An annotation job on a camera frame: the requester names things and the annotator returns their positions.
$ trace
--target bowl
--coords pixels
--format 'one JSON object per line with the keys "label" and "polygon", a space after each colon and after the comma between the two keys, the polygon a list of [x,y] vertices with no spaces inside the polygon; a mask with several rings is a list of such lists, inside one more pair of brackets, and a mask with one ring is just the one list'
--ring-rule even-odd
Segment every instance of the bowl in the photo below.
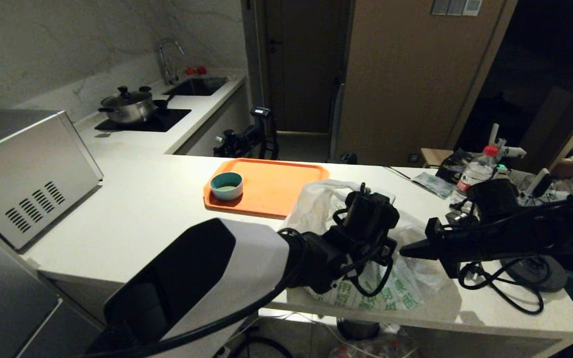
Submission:
{"label": "bowl", "polygon": [[234,200],[243,193],[243,177],[234,172],[224,172],[211,179],[211,192],[220,200]]}

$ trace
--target white countertop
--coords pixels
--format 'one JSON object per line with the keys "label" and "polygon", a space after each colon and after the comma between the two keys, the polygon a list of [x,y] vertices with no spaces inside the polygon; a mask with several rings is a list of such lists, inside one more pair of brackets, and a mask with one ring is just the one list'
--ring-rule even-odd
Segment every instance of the white countertop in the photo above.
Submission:
{"label": "white countertop", "polygon": [[[205,209],[202,188],[216,168],[229,159],[166,155],[187,140],[243,81],[243,77],[231,81],[209,97],[173,99],[170,108],[191,109],[191,113],[166,133],[115,132],[98,138],[101,132],[94,129],[94,124],[102,117],[78,125],[83,141],[105,174],[102,187],[24,257],[48,278],[118,287],[184,230],[207,219],[223,217],[266,224],[273,229],[280,227],[282,221],[273,218]],[[382,167],[322,165],[331,179],[364,181],[375,190],[394,193],[395,206],[422,222],[430,217],[440,217],[445,222],[446,201]],[[410,177],[434,172],[398,169]],[[501,288],[517,299],[535,303],[534,295],[522,288]],[[543,297],[545,310],[536,317],[515,310],[491,288],[470,291],[454,281],[449,281],[423,306],[410,311],[337,308],[315,301],[302,288],[283,292],[269,307],[450,331],[573,338],[573,302],[566,292]]]}

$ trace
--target cooking pot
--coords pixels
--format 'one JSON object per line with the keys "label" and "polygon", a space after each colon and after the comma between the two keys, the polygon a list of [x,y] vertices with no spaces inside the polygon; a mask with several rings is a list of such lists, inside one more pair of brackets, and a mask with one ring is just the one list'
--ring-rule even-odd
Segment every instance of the cooking pot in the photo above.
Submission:
{"label": "cooking pot", "polygon": [[128,91],[125,86],[120,86],[120,93],[102,100],[102,108],[98,111],[107,112],[110,120],[120,124],[147,122],[156,110],[150,90],[151,88],[143,86],[138,91]]}

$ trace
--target orange tray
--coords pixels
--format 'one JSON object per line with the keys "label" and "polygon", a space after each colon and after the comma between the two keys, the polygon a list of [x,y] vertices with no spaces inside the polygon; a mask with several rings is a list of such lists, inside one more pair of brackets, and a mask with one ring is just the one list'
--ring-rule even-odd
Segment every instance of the orange tray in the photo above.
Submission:
{"label": "orange tray", "polygon": [[[211,179],[224,172],[236,172],[243,177],[243,194],[235,200],[222,201],[211,193]],[[328,170],[321,166],[238,158],[222,163],[205,184],[205,206],[286,217],[304,184],[323,179],[328,179]]]}

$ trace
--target pot lid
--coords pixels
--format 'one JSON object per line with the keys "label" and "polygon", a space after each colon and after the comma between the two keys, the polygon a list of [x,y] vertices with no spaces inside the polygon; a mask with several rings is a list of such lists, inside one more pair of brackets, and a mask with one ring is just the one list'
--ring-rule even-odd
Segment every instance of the pot lid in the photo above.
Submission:
{"label": "pot lid", "polygon": [[123,107],[142,102],[146,99],[151,99],[152,94],[149,91],[128,91],[125,86],[118,88],[119,94],[111,95],[100,102],[104,107]]}

